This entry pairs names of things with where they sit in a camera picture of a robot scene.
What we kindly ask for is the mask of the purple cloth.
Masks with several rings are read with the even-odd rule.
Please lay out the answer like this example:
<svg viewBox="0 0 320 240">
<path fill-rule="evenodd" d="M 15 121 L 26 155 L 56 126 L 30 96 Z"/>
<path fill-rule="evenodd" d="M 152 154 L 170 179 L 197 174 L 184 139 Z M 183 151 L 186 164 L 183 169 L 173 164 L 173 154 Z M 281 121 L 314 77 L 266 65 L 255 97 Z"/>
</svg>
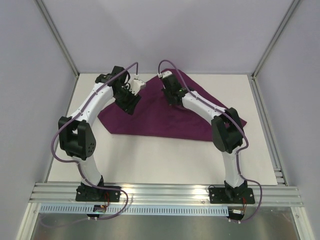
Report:
<svg viewBox="0 0 320 240">
<path fill-rule="evenodd" d="M 211 125 L 188 109 L 169 105 L 162 88 L 161 80 L 155 76 L 139 92 L 141 99 L 132 115 L 112 103 L 99 113 L 98 119 L 111 134 L 212 141 Z"/>
</svg>

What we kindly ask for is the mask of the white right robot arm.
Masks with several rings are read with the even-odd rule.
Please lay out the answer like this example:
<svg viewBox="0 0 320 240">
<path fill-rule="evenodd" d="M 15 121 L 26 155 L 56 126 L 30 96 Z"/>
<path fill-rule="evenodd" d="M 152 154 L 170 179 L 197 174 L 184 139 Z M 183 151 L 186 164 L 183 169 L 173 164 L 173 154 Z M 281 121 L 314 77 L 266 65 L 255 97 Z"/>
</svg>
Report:
<svg viewBox="0 0 320 240">
<path fill-rule="evenodd" d="M 243 129 L 238 112 L 234 108 L 218 106 L 201 96 L 197 91 L 182 86 L 171 72 L 158 74 L 163 84 L 161 89 L 169 105 L 180 106 L 196 113 L 211 126 L 212 142 L 221 152 L 225 168 L 225 196 L 232 203 L 243 196 L 246 181 L 240 176 L 236 152 L 243 144 L 243 135 L 237 129 Z"/>
</svg>

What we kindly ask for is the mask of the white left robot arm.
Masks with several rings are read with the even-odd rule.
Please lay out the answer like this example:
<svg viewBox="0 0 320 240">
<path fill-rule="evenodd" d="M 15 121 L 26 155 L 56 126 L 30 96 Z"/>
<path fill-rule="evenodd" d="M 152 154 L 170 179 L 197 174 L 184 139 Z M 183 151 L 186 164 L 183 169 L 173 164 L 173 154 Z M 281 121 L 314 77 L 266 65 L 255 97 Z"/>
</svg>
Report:
<svg viewBox="0 0 320 240">
<path fill-rule="evenodd" d="M 87 194 L 95 201 L 104 197 L 105 188 L 101 185 L 103 177 L 94 159 L 97 142 L 93 123 L 110 100 L 132 115 L 141 99 L 139 92 L 145 86 L 137 74 L 131 77 L 127 69 L 114 66 L 110 73 L 96 78 L 90 94 L 80 107 L 69 117 L 61 117 L 58 121 L 55 139 L 59 140 L 60 149 L 70 157 L 69 163 L 77 164 L 81 182 L 88 186 Z"/>
</svg>

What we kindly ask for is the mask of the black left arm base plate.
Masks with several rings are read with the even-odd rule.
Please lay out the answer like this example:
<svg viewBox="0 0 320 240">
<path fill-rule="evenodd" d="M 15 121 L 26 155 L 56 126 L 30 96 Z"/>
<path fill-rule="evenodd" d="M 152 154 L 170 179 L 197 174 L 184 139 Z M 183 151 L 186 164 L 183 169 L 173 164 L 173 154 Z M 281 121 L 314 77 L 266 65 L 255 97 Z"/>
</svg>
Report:
<svg viewBox="0 0 320 240">
<path fill-rule="evenodd" d="M 107 189 L 98 189 L 81 183 L 76 189 L 76 202 L 111 202 L 120 201 L 120 186 L 105 186 Z"/>
</svg>

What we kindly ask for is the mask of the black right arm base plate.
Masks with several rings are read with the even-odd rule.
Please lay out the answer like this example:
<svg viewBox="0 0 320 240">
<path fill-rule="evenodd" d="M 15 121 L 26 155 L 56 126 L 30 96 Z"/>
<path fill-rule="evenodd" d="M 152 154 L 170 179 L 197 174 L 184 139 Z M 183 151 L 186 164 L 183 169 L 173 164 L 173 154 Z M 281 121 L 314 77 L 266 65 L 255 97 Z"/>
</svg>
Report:
<svg viewBox="0 0 320 240">
<path fill-rule="evenodd" d="M 211 204 L 249 204 L 256 203 L 253 190 L 251 188 L 231 189 L 225 187 L 208 187 L 208 196 Z"/>
</svg>

